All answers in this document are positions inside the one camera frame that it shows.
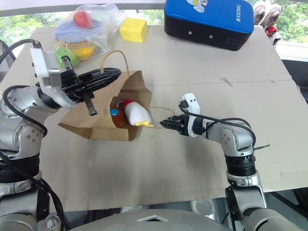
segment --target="white table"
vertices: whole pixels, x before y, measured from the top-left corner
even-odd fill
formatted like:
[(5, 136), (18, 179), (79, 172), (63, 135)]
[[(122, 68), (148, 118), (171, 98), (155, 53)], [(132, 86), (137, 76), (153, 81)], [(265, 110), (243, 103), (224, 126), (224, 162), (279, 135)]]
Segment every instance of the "white table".
[[(52, 28), (40, 28), (32, 38), (52, 50), (51, 33)], [(261, 28), (239, 51), (172, 38), (162, 26), (150, 26), (144, 43), (123, 41), (117, 34), (111, 46), (126, 54), (131, 70), (142, 70), (153, 93), (151, 106), (180, 114), (178, 100), (193, 92), (202, 114), (249, 121), (256, 147), (271, 144), (255, 152), (266, 192), (308, 186), (308, 107)], [(29, 47), (1, 90), (36, 82)], [(77, 73), (99, 68), (102, 56), (83, 61)], [(111, 55), (105, 66), (125, 70), (120, 54)], [(228, 182), (219, 144), (150, 128), (132, 142), (87, 140), (57, 125), (66, 113), (61, 109), (46, 120), (40, 164), (65, 211), (224, 196)]]

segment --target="blue bottle cap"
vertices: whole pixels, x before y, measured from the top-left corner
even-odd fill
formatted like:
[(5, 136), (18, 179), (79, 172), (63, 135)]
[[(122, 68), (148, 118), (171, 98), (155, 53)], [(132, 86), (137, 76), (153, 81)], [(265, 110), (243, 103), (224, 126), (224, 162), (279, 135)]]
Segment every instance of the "blue bottle cap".
[(111, 116), (117, 116), (119, 114), (119, 110), (117, 110), (115, 108), (111, 108), (110, 114), (111, 114)]

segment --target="paper bag handle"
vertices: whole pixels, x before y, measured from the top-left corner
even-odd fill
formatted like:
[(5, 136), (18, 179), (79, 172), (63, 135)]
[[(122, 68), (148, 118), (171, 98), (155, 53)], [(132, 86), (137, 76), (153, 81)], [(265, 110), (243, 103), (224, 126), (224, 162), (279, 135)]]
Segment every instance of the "paper bag handle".
[(127, 79), (129, 78), (129, 70), (128, 70), (128, 63), (127, 63), (127, 59), (126, 59), (126, 56), (125, 54), (122, 52), (122, 51), (119, 51), (119, 50), (114, 50), (114, 51), (111, 51), (109, 53), (107, 53), (103, 59), (102, 59), (102, 64), (101, 64), (101, 73), (104, 73), (104, 62), (105, 62), (105, 59), (111, 55), (112, 53), (115, 53), (115, 52), (119, 52), (123, 55), (123, 58), (124, 58), (124, 61), (125, 61), (125, 65), (126, 65), (126, 70), (127, 70)]

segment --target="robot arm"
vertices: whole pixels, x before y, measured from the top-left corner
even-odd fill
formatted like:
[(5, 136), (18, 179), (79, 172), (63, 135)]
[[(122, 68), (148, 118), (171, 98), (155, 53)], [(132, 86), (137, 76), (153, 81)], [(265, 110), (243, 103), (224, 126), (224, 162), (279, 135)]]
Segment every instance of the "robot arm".
[(52, 52), (34, 48), (31, 55), (38, 84), (9, 87), (0, 100), (0, 230), (34, 231), (37, 221), (49, 213), (47, 191), (33, 183), (43, 182), (39, 152), (47, 134), (46, 118), (80, 102), (86, 103), (91, 116), (96, 115), (93, 92), (121, 74), (119, 69), (105, 68), (103, 74), (97, 69), (78, 76), (67, 56), (62, 57), (66, 70), (60, 73)]
[(201, 116), (194, 94), (185, 94), (179, 108), (183, 115), (161, 121), (168, 129), (181, 135), (197, 137), (221, 144), (227, 164), (226, 200), (231, 219), (240, 221), (246, 231), (301, 230), (274, 210), (267, 209), (260, 176), (255, 167), (255, 135), (242, 119), (218, 120)]

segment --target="red toy apple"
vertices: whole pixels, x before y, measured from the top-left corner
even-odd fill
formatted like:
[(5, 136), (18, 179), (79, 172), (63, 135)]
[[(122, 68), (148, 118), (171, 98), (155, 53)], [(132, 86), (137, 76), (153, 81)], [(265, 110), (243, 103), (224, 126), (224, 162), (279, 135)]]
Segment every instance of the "red toy apple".
[(79, 11), (75, 13), (73, 21), (78, 27), (91, 29), (93, 26), (93, 20), (91, 16), (85, 11)]

